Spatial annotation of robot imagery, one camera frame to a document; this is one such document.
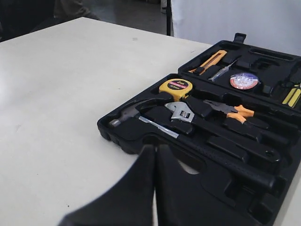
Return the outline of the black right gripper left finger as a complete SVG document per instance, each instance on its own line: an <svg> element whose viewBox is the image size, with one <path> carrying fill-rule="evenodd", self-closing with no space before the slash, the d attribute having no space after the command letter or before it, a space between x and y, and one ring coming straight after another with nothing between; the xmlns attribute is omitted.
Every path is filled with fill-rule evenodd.
<svg viewBox="0 0 301 226"><path fill-rule="evenodd" d="M106 193L64 216L61 226L151 226L156 150L145 145L128 172Z"/></svg>

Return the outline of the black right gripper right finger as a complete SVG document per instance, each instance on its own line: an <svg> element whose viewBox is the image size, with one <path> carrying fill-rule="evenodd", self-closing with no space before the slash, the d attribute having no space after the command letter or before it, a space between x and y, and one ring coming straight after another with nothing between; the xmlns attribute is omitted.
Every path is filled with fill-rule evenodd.
<svg viewBox="0 0 301 226"><path fill-rule="evenodd" d="M156 162L156 196L161 226L256 226L226 196L232 175L207 161L199 174L186 172L167 145L160 145Z"/></svg>

